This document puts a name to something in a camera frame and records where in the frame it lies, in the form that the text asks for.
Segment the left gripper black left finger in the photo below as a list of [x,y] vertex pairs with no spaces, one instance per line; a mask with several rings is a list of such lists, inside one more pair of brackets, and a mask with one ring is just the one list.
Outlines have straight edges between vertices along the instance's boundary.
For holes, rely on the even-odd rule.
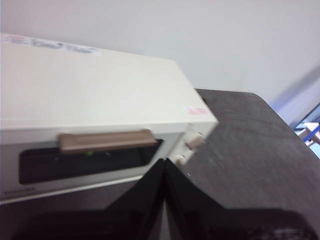
[[146,240],[163,205],[165,161],[159,159],[105,209],[47,212],[29,218],[16,240]]

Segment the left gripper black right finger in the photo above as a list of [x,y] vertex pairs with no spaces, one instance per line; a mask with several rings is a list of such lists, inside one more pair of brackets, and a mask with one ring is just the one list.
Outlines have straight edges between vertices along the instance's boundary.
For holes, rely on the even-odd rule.
[[301,214],[278,208],[226,208],[164,161],[165,200],[185,240],[313,240]]

